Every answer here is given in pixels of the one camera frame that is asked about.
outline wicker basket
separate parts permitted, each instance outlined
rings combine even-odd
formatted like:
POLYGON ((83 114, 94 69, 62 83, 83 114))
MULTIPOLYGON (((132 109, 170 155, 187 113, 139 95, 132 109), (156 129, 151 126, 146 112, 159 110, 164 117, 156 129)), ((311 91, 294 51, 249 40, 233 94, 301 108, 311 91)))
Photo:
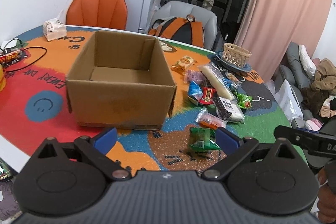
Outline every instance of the wicker basket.
POLYGON ((245 67, 251 55, 252 53, 250 53, 248 50, 235 44, 224 44, 223 59, 240 68, 245 67))

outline smiley face drawing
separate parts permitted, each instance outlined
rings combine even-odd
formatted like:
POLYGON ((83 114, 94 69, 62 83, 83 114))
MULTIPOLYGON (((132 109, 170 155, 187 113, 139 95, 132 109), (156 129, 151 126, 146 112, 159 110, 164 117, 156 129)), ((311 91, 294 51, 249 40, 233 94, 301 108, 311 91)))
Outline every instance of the smiley face drawing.
POLYGON ((25 114, 32 122, 43 122, 56 117, 62 104, 61 95, 51 90, 43 90, 28 100, 25 114))

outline sofa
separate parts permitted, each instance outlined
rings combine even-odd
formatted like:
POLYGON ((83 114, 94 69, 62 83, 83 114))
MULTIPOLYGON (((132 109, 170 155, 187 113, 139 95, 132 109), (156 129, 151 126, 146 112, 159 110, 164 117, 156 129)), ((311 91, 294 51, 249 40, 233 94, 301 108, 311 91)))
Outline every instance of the sofa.
MULTIPOLYGON (((297 103, 303 113, 303 120, 296 118, 292 120, 291 126, 293 128, 304 128, 305 121, 312 119, 313 114, 310 110, 304 109, 301 104, 303 97, 300 89, 310 86, 310 80, 300 62, 298 44, 290 42, 285 53, 285 61, 288 61, 288 66, 283 64, 279 65, 278 74, 274 81, 275 89, 276 92, 278 92, 285 79, 289 82, 292 91, 295 94, 294 97, 297 98, 297 103)), ((330 120, 323 125, 319 132, 336 136, 336 116, 330 118, 330 120)), ((309 167, 314 173, 317 173, 325 165, 325 163, 330 160, 328 158, 309 155, 307 150, 303 150, 303 152, 306 156, 309 167)))

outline open cardboard box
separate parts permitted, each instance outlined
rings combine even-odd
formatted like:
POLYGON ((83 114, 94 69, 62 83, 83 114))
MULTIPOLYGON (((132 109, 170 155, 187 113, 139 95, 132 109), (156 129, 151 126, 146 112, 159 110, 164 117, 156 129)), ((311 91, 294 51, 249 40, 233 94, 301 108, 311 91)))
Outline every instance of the open cardboard box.
POLYGON ((157 38, 113 31, 86 42, 66 86, 79 125, 126 129, 160 129, 176 92, 157 38))

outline white chair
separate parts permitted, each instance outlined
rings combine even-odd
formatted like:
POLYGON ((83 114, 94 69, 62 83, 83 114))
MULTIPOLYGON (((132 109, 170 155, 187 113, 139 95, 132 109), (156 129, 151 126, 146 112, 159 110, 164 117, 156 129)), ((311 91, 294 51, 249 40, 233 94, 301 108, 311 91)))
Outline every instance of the white chair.
POLYGON ((217 35, 216 15, 202 7, 181 1, 170 1, 162 6, 152 17, 151 25, 160 18, 183 17, 193 15, 196 21, 202 22, 204 28, 204 48, 211 50, 217 35))

